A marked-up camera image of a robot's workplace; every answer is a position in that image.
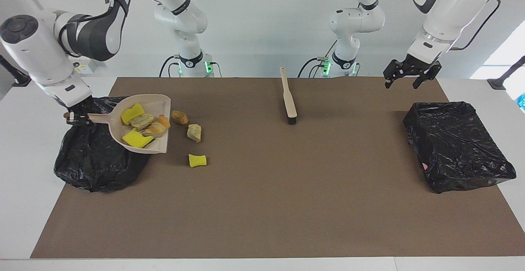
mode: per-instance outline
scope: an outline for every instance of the sponge piece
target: sponge piece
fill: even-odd
[[[135,106],[124,110],[122,114],[120,115],[120,118],[122,118],[122,121],[125,125],[130,125],[130,121],[135,118],[139,117],[141,115],[145,114],[144,109],[142,108],[142,105],[139,103],[135,104]]]
[[[206,155],[195,156],[189,155],[189,166],[195,168],[196,166],[208,165],[206,161]]]
[[[129,146],[135,147],[135,148],[144,148],[144,146],[148,145],[154,137],[144,137],[141,133],[137,132],[135,129],[133,131],[127,133],[122,137],[122,140],[124,140]]]

